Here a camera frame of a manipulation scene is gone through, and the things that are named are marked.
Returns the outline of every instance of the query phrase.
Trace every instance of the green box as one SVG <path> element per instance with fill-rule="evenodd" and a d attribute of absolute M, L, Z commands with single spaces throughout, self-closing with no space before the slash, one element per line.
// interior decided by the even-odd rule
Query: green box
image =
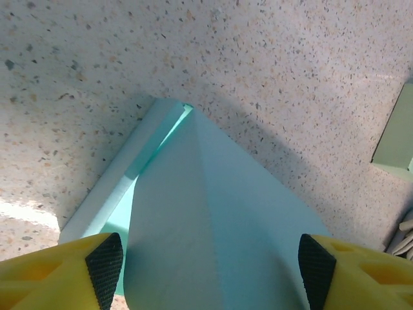
<path fill-rule="evenodd" d="M 413 83 L 406 83 L 373 155 L 373 165 L 413 182 Z"/>

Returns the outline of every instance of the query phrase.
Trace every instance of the terrazzo surface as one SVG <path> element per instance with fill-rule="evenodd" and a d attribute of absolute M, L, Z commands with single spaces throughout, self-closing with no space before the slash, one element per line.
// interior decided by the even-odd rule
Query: terrazzo surface
<path fill-rule="evenodd" d="M 56 244 L 156 97 L 201 109 L 337 238 L 382 249 L 413 196 L 369 164 L 413 74 L 412 1 L 2 1 L 0 25 L 0 260 Z"/>

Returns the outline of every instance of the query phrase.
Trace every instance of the yellow plastic part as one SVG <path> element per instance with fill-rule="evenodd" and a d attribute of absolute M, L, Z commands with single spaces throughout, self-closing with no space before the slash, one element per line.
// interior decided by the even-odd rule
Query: yellow plastic part
<path fill-rule="evenodd" d="M 85 258 L 110 235 L 0 262 L 0 310 L 99 310 Z"/>
<path fill-rule="evenodd" d="M 339 241 L 313 239 L 336 258 L 324 310 L 413 310 L 413 263 Z"/>

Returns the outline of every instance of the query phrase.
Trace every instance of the black rubber pad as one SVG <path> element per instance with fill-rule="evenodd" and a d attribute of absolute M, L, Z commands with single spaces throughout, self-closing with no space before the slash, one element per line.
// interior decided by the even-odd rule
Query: black rubber pad
<path fill-rule="evenodd" d="M 299 241 L 298 264 L 311 310 L 323 310 L 336 259 L 309 234 Z"/>
<path fill-rule="evenodd" d="M 123 262 L 119 234 L 111 234 L 85 261 L 100 309 L 110 310 Z"/>

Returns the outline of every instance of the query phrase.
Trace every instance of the granite countertop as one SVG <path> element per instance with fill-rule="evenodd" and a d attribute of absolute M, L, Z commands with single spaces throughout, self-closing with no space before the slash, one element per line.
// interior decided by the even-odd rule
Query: granite countertop
<path fill-rule="evenodd" d="M 3 1 L 0 260 L 55 244 L 156 97 L 193 104 L 382 249 L 411 184 L 369 164 L 413 74 L 413 3 Z"/>

